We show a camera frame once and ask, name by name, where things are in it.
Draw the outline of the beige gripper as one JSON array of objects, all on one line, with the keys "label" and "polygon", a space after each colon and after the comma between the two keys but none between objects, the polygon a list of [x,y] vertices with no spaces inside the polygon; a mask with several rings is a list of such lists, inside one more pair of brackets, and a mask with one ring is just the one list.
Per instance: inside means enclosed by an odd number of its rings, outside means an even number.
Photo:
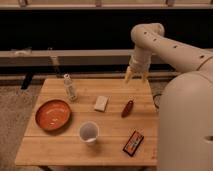
[{"label": "beige gripper", "polygon": [[142,73],[142,82],[145,83],[148,79],[148,71],[151,64],[152,53],[150,51],[135,49],[129,61],[129,67],[126,70],[124,81],[128,83],[133,72]]}]

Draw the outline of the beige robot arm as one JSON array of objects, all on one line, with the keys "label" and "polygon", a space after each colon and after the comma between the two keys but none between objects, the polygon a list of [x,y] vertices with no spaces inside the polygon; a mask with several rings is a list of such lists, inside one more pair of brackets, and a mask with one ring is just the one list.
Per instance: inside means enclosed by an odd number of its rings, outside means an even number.
[{"label": "beige robot arm", "polygon": [[138,24],[125,79],[148,77],[157,55],[181,74],[160,99],[157,171],[213,171],[213,52],[164,36],[160,23]]}]

